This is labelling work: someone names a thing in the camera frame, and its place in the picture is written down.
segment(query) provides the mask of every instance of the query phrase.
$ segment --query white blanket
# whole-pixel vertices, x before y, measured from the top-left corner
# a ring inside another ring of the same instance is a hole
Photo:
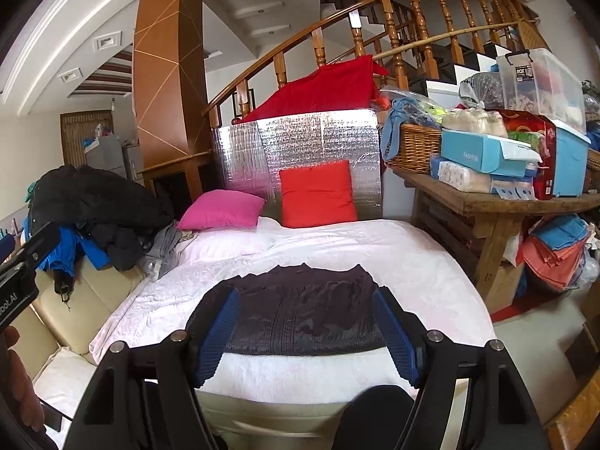
[[[202,296],[223,279],[267,272],[277,265],[347,270],[360,264],[388,286],[406,311],[453,341],[483,346],[495,338],[490,316],[460,266],[437,242],[408,223],[371,220],[288,229],[260,218],[258,232],[275,234],[262,253],[220,262],[180,265],[157,282],[143,281],[90,344],[99,362],[109,345],[154,344],[185,323]],[[225,353],[202,390],[265,403],[343,403],[378,384],[416,391],[395,369],[387,348],[320,356],[250,356]]]

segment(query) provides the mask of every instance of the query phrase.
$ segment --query wicker basket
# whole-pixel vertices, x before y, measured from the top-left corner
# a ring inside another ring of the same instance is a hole
[[[600,171],[600,152],[592,148],[587,149],[587,168],[592,171]]]
[[[440,152],[442,131],[421,125],[400,125],[400,153],[389,160],[390,167],[401,167],[416,173],[429,174],[430,156]]]

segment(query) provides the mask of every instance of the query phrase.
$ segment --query plastic storage box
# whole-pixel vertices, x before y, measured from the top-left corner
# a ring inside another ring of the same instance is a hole
[[[442,132],[442,157],[482,173],[523,177],[541,157],[528,144],[482,133]]]
[[[581,83],[550,51],[511,52],[497,62],[507,110],[559,119],[586,133]]]
[[[560,120],[556,125],[556,172],[554,196],[580,196],[586,178],[590,140]]]

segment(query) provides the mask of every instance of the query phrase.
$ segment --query orange cloth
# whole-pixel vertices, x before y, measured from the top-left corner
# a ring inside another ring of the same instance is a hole
[[[564,290],[577,270],[585,243],[584,238],[570,247],[553,252],[543,241],[531,235],[523,243],[523,258],[536,276]]]

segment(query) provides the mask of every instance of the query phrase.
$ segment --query blue box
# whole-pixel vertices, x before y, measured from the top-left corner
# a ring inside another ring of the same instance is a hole
[[[560,120],[552,122],[556,125],[554,196],[581,196],[590,140]]]
[[[442,132],[442,157],[499,176],[523,177],[527,164],[541,157],[527,144],[483,133]]]

